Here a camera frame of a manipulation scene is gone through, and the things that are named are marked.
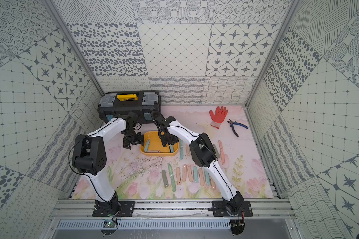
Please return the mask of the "grey green fruit knife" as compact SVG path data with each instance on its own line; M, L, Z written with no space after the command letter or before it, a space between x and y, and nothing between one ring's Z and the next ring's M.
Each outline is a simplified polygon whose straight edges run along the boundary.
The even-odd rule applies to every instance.
M214 150L215 150L215 155L216 155L216 157L217 157L217 158L221 158L220 153L219 153L219 151L218 151L218 148L217 148L217 146L216 146L215 144L213 144L213 148L214 148Z

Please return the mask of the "long green knife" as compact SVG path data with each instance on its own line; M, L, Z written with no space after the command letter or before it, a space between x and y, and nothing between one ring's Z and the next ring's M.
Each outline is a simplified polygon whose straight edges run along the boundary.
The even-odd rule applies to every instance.
M169 170L169 176L170 176L170 179L171 179L172 191L176 192L176 182L175 182L175 179L174 179L173 168L172 168L170 163L168 163L168 170Z

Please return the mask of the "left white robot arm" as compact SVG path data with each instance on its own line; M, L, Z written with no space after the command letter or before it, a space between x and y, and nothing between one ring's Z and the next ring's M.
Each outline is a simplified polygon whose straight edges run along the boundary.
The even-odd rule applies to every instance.
M73 146L71 169L87 177L95 191L95 212L106 216L115 216L121 210L116 190L111 186L106 173L106 144L116 135L123 135L123 147L131 149L133 145L143 145L144 136L135 132L139 116L130 112L116 115L101 128L89 134L76 137Z

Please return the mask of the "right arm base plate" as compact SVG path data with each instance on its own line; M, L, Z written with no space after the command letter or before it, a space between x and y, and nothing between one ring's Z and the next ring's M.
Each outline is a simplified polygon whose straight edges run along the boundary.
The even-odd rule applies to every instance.
M252 217L253 211L249 201L243 201L240 206L234 206L226 201L212 201L209 208L214 217Z

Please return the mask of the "pale pink knife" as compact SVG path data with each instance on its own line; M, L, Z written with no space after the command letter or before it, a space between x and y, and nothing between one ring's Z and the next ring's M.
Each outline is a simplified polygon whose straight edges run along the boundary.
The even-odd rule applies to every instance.
M182 182L186 182L186 178L187 178L187 165L184 164L182 166Z

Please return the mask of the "beige pink knife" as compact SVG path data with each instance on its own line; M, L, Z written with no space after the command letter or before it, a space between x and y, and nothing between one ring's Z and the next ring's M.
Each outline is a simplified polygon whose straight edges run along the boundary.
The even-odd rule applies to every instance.
M181 169L179 167L176 168L176 180L177 185L181 185Z

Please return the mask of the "salmon pink knife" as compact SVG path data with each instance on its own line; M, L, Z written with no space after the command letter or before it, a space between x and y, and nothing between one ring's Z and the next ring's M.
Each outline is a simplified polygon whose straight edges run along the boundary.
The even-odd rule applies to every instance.
M218 144L219 144L220 158L221 158L222 164L225 164L226 160L225 160L225 155L224 155L224 150L223 150L222 141L221 141L221 140L218 140Z

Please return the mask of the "yellow plastic storage box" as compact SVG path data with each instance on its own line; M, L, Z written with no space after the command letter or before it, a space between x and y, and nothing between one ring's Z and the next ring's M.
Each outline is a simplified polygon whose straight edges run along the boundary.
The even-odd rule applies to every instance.
M149 151L144 152L144 146L147 140L150 140ZM140 151L146 156L174 156L179 149L179 143L173 145L174 152L170 153L169 145L162 146L161 139L159 138L158 131L148 131L144 133L144 145L140 145Z

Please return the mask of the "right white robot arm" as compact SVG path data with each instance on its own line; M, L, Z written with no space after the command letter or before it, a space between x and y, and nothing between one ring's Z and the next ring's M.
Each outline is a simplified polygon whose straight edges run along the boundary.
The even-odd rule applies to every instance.
M216 151L206 133L196 133L183 126L173 116L164 118L159 111L151 113L153 122L158 129L158 135L163 146L174 144L179 140L189 145L194 163L202 168L215 182L221 193L227 212L237 216L243 212L244 198L230 183L221 169Z

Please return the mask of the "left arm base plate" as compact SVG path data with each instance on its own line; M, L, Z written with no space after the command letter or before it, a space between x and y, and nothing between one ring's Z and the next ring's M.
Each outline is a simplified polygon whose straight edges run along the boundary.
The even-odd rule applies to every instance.
M132 217L135 204L135 201L117 201L112 203L95 200L92 217L114 217L119 213L120 217Z

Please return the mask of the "long teal knife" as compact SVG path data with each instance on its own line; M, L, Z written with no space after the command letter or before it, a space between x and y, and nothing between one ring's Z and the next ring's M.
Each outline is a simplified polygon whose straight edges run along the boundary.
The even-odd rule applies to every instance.
M180 160L183 160L183 158L184 158L184 148L183 148L183 141L182 140L180 140L179 141L179 148L180 148Z

